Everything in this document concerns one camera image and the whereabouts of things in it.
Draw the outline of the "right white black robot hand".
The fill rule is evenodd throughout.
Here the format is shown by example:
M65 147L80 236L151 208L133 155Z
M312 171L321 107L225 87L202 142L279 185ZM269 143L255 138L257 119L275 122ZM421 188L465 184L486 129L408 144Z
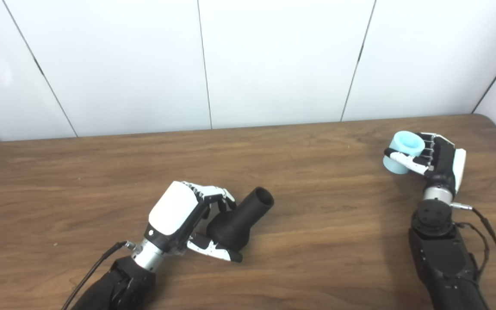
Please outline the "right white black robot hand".
M396 174L413 171L423 175L427 186L447 189L453 196L459 192L466 164L466 150L438 133L397 132L384 157Z

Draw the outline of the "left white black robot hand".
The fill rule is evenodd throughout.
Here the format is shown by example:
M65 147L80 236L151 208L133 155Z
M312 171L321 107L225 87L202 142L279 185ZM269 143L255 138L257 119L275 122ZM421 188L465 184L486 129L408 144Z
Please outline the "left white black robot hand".
M149 213L143 242L132 259L150 272L164 257L183 254L187 249L224 261L242 262L237 251L194 232L214 203L221 212L236 208L236 199L225 188L173 181Z

